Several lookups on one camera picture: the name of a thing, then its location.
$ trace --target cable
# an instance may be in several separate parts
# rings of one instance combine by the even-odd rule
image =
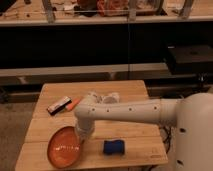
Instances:
[[[127,74],[127,79],[129,80],[130,79],[130,62],[131,62],[131,31],[130,31],[130,24],[128,22],[127,24],[127,29],[128,29],[128,74]]]

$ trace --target shelf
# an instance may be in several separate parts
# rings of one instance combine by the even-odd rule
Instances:
[[[190,17],[183,20],[174,12],[175,8],[181,8],[184,0],[167,0],[163,5],[166,15],[137,16],[136,20],[130,21],[128,16],[102,17],[96,14],[93,17],[74,15],[73,11],[55,11],[55,22],[48,23],[42,0],[31,0],[26,5],[23,0],[10,7],[0,16],[0,26],[18,25],[80,25],[80,24],[126,24],[130,23],[153,23],[153,22],[182,22],[182,21],[213,21],[213,1],[195,0]],[[52,6],[61,8],[65,0],[51,0]]]

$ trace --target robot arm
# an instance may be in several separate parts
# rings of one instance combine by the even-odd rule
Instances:
[[[80,139],[94,131],[95,120],[155,123],[175,126],[175,171],[212,171],[213,95],[199,93],[182,100],[147,100],[100,104],[88,94],[76,107],[76,133]]]
[[[101,104],[99,96],[89,93],[78,104],[75,129],[84,140],[94,131],[95,120],[141,122],[176,126],[176,108],[180,100],[146,100],[128,103]]]

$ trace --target tiled floor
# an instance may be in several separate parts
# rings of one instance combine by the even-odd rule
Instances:
[[[36,103],[0,104],[0,171],[14,170],[24,137]],[[169,164],[152,171],[173,171],[174,148],[169,153]]]

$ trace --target food item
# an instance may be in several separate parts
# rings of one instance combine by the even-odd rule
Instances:
[[[98,0],[97,7],[102,16],[125,15],[128,13],[128,0]]]

